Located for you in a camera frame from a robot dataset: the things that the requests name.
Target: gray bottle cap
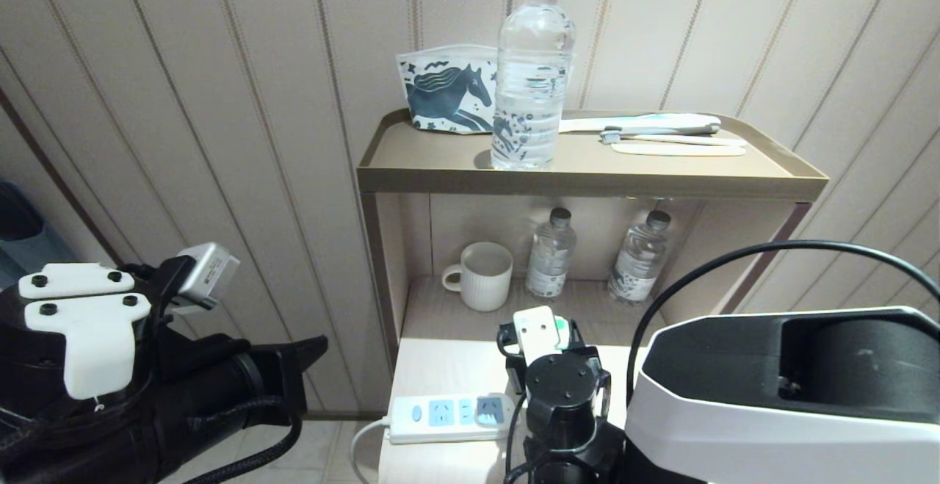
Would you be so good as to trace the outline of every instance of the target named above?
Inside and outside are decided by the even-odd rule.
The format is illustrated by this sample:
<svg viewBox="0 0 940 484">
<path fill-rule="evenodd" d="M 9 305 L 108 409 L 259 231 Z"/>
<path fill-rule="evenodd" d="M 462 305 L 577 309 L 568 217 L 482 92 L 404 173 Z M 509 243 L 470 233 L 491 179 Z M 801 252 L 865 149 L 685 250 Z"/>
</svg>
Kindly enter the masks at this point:
<svg viewBox="0 0 940 484">
<path fill-rule="evenodd" d="M 565 225 L 571 223 L 571 210 L 561 209 L 552 209 L 552 213 L 549 215 L 548 219 L 552 222 L 553 225 L 557 227 L 564 227 Z"/>
<path fill-rule="evenodd" d="M 653 210 L 647 216 L 647 225 L 657 233 L 669 229 L 669 222 L 672 222 L 672 217 L 662 210 Z"/>
</svg>

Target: horse print pouch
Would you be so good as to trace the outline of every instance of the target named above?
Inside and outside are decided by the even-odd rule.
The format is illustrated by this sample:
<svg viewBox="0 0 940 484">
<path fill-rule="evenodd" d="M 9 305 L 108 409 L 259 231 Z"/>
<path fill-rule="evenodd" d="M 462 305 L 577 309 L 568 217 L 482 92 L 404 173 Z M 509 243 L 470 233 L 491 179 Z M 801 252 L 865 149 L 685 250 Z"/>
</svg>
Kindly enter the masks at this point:
<svg viewBox="0 0 940 484">
<path fill-rule="evenodd" d="M 396 58 L 414 127 L 461 135 L 493 131 L 495 48 L 443 46 Z"/>
</svg>

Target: cabinet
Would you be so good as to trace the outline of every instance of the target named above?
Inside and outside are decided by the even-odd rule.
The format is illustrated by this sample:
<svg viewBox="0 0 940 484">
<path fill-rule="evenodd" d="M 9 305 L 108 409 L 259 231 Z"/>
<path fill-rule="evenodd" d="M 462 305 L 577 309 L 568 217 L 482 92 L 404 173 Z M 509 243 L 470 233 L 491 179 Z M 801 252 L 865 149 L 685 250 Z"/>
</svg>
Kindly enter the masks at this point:
<svg viewBox="0 0 940 484">
<path fill-rule="evenodd" d="M 640 112 L 565 113 L 614 115 Z M 604 280 L 627 228 L 654 207 L 673 217 L 660 287 L 729 250 L 789 237 L 826 176 L 754 127 L 718 116 L 720 133 L 748 141 L 744 156 L 622 155 L 601 145 L 597 133 L 568 133 L 558 139 L 551 172 L 491 170 L 489 135 L 417 130 L 406 109 L 385 116 L 356 176 L 392 364 L 402 337 L 491 341 L 513 311 L 538 306 L 521 277 L 531 233 L 553 206 L 571 210 L 579 241 L 565 292 L 550 304 L 597 344 L 630 341 L 638 313 L 608 300 Z M 506 306 L 487 314 L 463 306 L 438 276 L 463 247 L 481 240 L 513 252 L 517 277 Z M 709 274 L 664 306 L 654 326 L 733 312 L 772 257 Z"/>
</svg>

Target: striped wallpaper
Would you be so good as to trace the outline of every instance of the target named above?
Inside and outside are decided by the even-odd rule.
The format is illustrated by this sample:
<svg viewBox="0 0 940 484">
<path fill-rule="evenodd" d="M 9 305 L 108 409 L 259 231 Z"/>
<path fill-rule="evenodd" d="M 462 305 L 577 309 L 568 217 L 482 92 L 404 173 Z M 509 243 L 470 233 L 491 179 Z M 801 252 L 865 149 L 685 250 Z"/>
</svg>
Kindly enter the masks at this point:
<svg viewBox="0 0 940 484">
<path fill-rule="evenodd" d="M 383 411 L 355 168 L 403 105 L 393 55 L 494 45 L 520 0 L 0 0 L 0 87 L 115 255 L 217 240 L 242 257 L 192 336 L 326 333 L 310 408 Z M 709 110 L 832 183 L 797 234 L 940 259 L 940 0 L 563 0 L 571 108 Z M 906 303 L 895 272 L 790 253 L 752 311 Z"/>
</svg>

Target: water bottle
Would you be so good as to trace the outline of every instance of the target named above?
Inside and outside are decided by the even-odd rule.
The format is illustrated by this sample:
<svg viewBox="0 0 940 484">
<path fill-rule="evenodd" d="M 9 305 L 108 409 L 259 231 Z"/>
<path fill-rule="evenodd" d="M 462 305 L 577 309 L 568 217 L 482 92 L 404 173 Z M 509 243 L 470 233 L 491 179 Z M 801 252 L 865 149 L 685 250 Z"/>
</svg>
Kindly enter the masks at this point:
<svg viewBox="0 0 940 484">
<path fill-rule="evenodd" d="M 499 30 L 490 159 L 498 170 L 546 170 L 571 69 L 574 23 L 558 0 L 524 0 Z"/>
<path fill-rule="evenodd" d="M 539 225 L 532 236 L 526 273 L 529 293 L 543 299 L 561 295 L 577 241 L 578 236 L 571 228 L 571 213 L 567 209 L 552 209 L 548 222 Z"/>
<path fill-rule="evenodd" d="M 627 231 L 607 283 L 611 297 L 631 306 L 640 306 L 647 300 L 665 263 L 665 230 L 669 229 L 671 220 L 662 210 L 653 210 L 645 223 Z"/>
</svg>

